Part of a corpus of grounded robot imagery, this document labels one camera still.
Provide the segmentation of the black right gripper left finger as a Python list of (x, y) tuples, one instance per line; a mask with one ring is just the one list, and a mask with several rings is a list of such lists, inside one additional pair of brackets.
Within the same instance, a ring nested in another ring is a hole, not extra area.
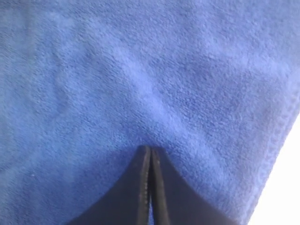
[(137, 148), (125, 172), (113, 187), (69, 225), (147, 225), (151, 150)]

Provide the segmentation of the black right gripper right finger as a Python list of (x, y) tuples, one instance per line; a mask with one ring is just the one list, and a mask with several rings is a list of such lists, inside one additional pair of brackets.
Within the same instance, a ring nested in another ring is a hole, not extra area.
[(156, 225), (233, 225), (180, 176), (163, 148), (151, 148), (151, 200)]

